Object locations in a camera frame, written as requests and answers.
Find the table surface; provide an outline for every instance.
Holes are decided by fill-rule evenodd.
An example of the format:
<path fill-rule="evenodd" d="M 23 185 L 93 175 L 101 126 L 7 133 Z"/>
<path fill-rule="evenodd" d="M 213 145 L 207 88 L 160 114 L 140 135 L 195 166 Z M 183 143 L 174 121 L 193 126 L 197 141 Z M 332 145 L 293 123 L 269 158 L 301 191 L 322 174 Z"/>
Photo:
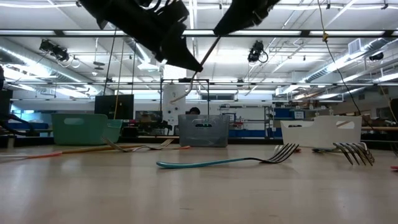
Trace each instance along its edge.
<path fill-rule="evenodd" d="M 398 173 L 389 167 L 398 160 L 391 151 L 373 151 L 373 167 L 309 149 L 275 165 L 167 170 L 155 164 L 269 158 L 273 149 L 231 145 L 1 160 L 1 223 L 397 223 Z"/>

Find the gray plastic bin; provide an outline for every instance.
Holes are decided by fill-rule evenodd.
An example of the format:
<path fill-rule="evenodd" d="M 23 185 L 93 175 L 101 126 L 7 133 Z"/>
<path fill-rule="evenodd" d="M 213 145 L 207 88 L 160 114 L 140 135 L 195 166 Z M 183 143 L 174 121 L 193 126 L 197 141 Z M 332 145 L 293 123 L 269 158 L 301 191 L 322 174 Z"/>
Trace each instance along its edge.
<path fill-rule="evenodd" d="M 228 145 L 229 116 L 179 115 L 181 146 L 226 147 Z"/>

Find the teal plastic bin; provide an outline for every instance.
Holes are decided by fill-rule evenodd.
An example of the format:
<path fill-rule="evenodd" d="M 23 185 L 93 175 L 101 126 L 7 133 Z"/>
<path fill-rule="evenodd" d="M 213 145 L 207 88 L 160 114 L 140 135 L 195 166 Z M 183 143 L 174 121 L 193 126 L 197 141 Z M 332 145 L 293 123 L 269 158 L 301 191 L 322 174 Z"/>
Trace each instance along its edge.
<path fill-rule="evenodd" d="M 103 114 L 52 114 L 54 141 L 57 145 L 95 146 L 105 144 L 102 136 L 115 143 L 123 120 L 108 120 Z"/>

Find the white plastic bin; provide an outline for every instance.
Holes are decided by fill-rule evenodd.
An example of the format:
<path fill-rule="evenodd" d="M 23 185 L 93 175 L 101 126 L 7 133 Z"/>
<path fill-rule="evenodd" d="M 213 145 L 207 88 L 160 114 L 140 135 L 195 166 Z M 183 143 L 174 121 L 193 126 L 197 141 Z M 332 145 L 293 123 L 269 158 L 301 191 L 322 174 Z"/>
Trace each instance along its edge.
<path fill-rule="evenodd" d="M 319 116 L 314 121 L 281 121 L 284 144 L 295 143 L 303 147 L 335 148 L 334 142 L 359 143 L 361 126 L 362 117 L 352 116 Z"/>

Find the fork handle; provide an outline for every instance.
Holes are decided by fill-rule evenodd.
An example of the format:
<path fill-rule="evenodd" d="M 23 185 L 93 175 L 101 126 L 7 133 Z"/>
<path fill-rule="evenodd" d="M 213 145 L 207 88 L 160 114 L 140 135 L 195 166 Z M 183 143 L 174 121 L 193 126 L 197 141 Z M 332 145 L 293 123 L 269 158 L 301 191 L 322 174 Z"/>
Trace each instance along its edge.
<path fill-rule="evenodd" d="M 183 168 L 195 168 L 195 167 L 205 167 L 217 164 L 225 164 L 229 162 L 245 161 L 253 158 L 239 158 L 239 159 L 224 159 L 219 161 L 208 161 L 208 162 L 194 162 L 194 163 L 172 163 L 172 162 L 156 162 L 158 166 L 167 169 L 183 169 Z"/>

